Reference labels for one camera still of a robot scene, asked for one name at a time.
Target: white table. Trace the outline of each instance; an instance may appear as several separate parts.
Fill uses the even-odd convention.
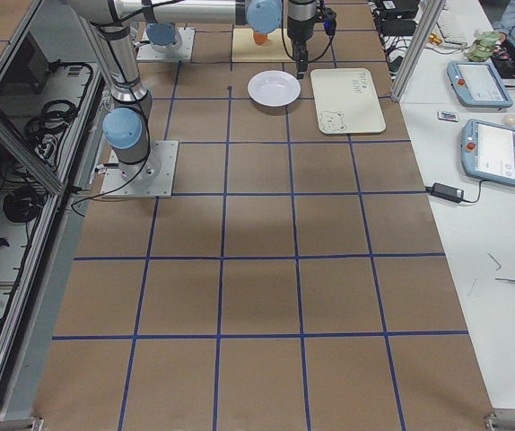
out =
[[[490,30],[477,2],[450,0],[450,5],[455,14],[466,11],[464,28]],[[401,108],[425,184],[457,187],[474,200],[478,180],[463,172],[461,130],[469,119],[501,123],[506,113],[515,115],[515,89],[510,90],[514,105],[507,110],[465,108],[445,72],[453,59],[464,58],[425,50]],[[438,110],[457,112],[459,123],[437,120]],[[515,278],[515,188],[484,183],[480,201],[472,206],[434,197],[430,202],[491,403],[515,409],[515,285],[494,280]]]

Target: white screen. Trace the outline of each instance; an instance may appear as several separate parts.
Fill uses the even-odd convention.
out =
[[[477,170],[515,178],[515,132],[485,124],[479,124],[478,127]]]
[[[458,65],[458,69],[474,101],[504,101],[489,66]]]

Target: blue round cap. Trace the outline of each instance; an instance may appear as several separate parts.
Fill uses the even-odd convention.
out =
[[[253,0],[246,11],[246,20],[258,33],[271,33],[282,23],[281,0]]]
[[[176,40],[176,26],[169,22],[146,25],[148,39],[154,45],[166,46]]]
[[[118,150],[126,150],[140,139],[142,120],[128,108],[116,108],[104,118],[102,130],[110,145]]]

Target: round plate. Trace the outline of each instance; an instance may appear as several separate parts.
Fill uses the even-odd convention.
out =
[[[295,77],[281,70],[266,70],[248,82],[249,96],[266,106],[284,106],[300,95],[300,83]]]

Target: tablet device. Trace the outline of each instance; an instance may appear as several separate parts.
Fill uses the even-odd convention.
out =
[[[469,177],[515,187],[515,128],[470,119],[463,128],[461,162]]]
[[[459,101],[465,106],[509,108],[512,99],[493,63],[451,61],[447,75]]]

